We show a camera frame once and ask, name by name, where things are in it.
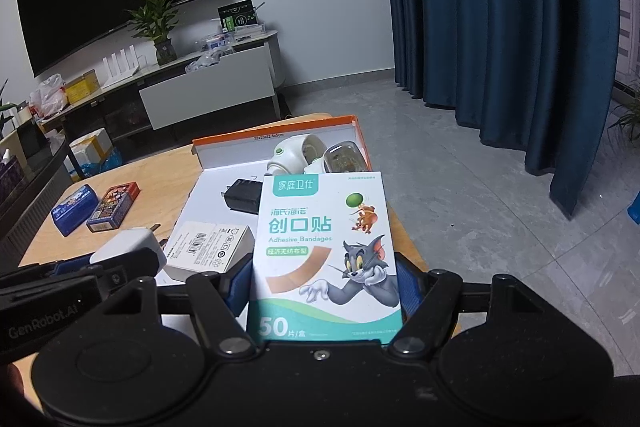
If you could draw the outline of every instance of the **barcode label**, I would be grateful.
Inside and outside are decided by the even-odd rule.
[[[93,223],[89,225],[89,230],[92,232],[102,232],[103,230],[113,230],[113,227],[111,226],[111,223],[108,222]]]
[[[197,251],[200,249],[200,247],[204,243],[204,240],[206,237],[207,237],[207,234],[204,232],[197,233],[195,239],[191,241],[191,244],[189,245],[189,250],[187,251],[189,253],[197,253]]]

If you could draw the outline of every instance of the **open box lid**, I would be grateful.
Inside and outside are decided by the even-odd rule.
[[[260,160],[268,161],[273,156],[276,145],[282,140],[309,133],[318,136],[327,147],[345,140],[355,142],[371,168],[367,147],[355,115],[295,123],[283,122],[270,127],[219,134],[194,140],[193,146],[202,169],[206,170]]]
[[[327,147],[345,140],[355,142],[370,168],[369,154],[354,115],[283,123],[200,138],[193,141],[193,146],[203,171],[191,190],[174,230],[180,229],[186,221],[201,221],[246,225],[255,237],[258,216],[231,210],[226,206],[222,194],[239,178],[262,181],[276,145],[290,136],[308,133],[316,134]]]

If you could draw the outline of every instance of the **white power adapter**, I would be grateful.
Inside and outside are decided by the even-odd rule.
[[[158,271],[166,265],[166,256],[160,247],[153,231],[145,227],[135,227],[133,229],[122,230],[118,235],[111,237],[104,245],[96,250],[89,263],[100,263],[105,259],[116,257],[123,253],[129,253],[141,248],[149,248],[158,256]]]

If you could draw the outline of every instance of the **adhesive bandage box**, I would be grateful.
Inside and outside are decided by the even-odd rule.
[[[401,326],[380,172],[265,176],[249,334],[388,344]]]

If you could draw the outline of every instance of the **tv stand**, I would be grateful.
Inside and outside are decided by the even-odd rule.
[[[136,134],[152,135],[169,128],[176,139],[191,123],[191,132],[215,134],[227,132],[232,123],[215,125],[216,118],[206,115],[240,104],[270,98],[271,116],[265,116],[265,104],[255,102],[265,118],[279,120],[280,105],[276,89],[284,83],[277,31],[232,44],[236,53],[221,57],[218,64],[185,73],[184,68],[202,52],[180,57],[163,66],[144,68],[118,83],[99,89],[69,105],[44,122],[46,131],[63,128],[70,139],[104,127],[115,146]],[[234,111],[224,112],[226,120]]]

